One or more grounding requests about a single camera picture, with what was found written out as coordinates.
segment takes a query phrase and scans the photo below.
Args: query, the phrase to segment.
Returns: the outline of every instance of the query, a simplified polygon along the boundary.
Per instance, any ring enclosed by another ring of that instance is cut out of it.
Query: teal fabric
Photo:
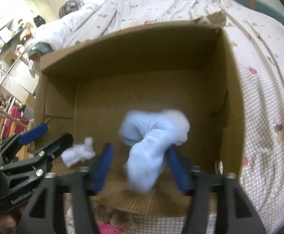
[[[235,0],[241,5],[244,5],[247,8],[250,8],[250,1],[249,0]],[[254,0],[255,4],[255,11],[261,12],[263,14],[266,14],[278,22],[280,22],[284,26],[284,15],[278,12],[276,9],[272,8],[270,5],[267,5],[266,3],[260,1],[260,0]]]
[[[28,56],[31,57],[35,53],[39,53],[41,56],[43,56],[52,52],[53,50],[48,43],[39,42],[29,50]]]

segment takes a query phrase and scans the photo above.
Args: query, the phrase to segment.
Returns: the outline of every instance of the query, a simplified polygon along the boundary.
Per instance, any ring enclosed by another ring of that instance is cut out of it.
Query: black clamp
[[[51,171],[51,162],[73,144],[73,136],[65,133],[36,151],[33,158],[11,162],[21,148],[21,137],[13,135],[0,144],[1,214],[15,216],[14,210],[29,201],[45,173]]]
[[[29,201],[16,234],[67,233],[64,193],[71,193],[76,233],[100,234],[89,196],[97,195],[102,189],[113,154],[113,146],[107,144],[103,153],[95,156],[88,167],[82,167],[79,171],[64,176],[47,173]]]
[[[216,234],[266,234],[264,225],[234,173],[202,172],[174,147],[166,151],[171,172],[181,193],[191,196],[182,234],[205,234],[210,193],[217,193]]]

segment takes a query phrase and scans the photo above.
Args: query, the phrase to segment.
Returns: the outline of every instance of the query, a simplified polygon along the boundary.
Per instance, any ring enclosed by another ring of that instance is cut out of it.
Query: pink object
[[[101,234],[120,234],[121,229],[115,228],[109,222],[98,223],[98,228]]]
[[[249,68],[250,73],[253,75],[257,74],[257,71],[254,68]]]
[[[18,108],[16,106],[11,107],[9,114],[13,117],[13,118],[17,118],[20,119],[21,118],[21,113],[19,112]],[[28,122],[27,121],[21,121],[21,123],[23,123],[24,125],[27,125]],[[10,127],[12,125],[12,120],[10,119],[6,119],[5,121],[5,126],[4,126],[4,132],[3,132],[3,139],[6,139],[9,136],[9,132],[10,132]],[[15,134],[19,134],[21,132],[24,131],[24,127],[17,125],[15,127]]]

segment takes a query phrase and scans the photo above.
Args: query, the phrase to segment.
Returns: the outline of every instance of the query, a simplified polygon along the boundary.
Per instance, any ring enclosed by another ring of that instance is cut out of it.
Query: white bedsheet
[[[284,224],[282,24],[234,0],[112,0],[83,15],[80,24],[70,28],[72,31],[55,29],[65,33],[62,40],[44,37],[45,42],[58,50],[120,29],[161,21],[193,20],[222,9],[227,14],[224,31],[231,41],[238,66],[245,110],[241,186],[258,211],[267,233],[275,233]],[[66,27],[67,23],[58,26]],[[148,216],[142,220],[136,216],[140,222],[136,224],[137,229],[124,230],[124,233],[171,233],[171,225],[166,224],[168,219]],[[216,215],[211,214],[209,219],[207,233],[213,233]],[[177,226],[173,233],[181,232],[183,222],[184,218],[171,220],[172,225]]]
[[[78,11],[74,11],[60,20],[38,27],[33,40],[26,45],[26,51],[39,42],[48,43],[53,51],[64,47],[65,42],[104,4],[104,0],[87,0]]]

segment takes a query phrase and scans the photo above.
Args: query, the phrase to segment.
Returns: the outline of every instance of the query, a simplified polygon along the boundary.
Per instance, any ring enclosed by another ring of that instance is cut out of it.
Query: cardboard
[[[27,104],[30,108],[35,109],[35,100],[32,94],[27,93],[22,100],[22,104]]]
[[[9,52],[5,57],[4,61],[7,62],[10,66],[18,59],[18,56],[15,53]]]
[[[93,137],[100,154],[112,143],[115,157],[102,192],[103,204],[128,212],[185,216],[189,197],[176,188],[169,168],[148,194],[127,189],[122,166],[130,147],[118,137],[124,115],[132,110],[178,109],[191,129],[180,151],[204,171],[239,176],[244,144],[244,110],[236,63],[225,33],[193,22],[159,23],[120,31],[41,59],[35,124],[48,121],[48,133],[35,147],[72,133],[74,143]],[[53,171],[71,173],[61,159]],[[210,199],[216,211],[216,195]]]

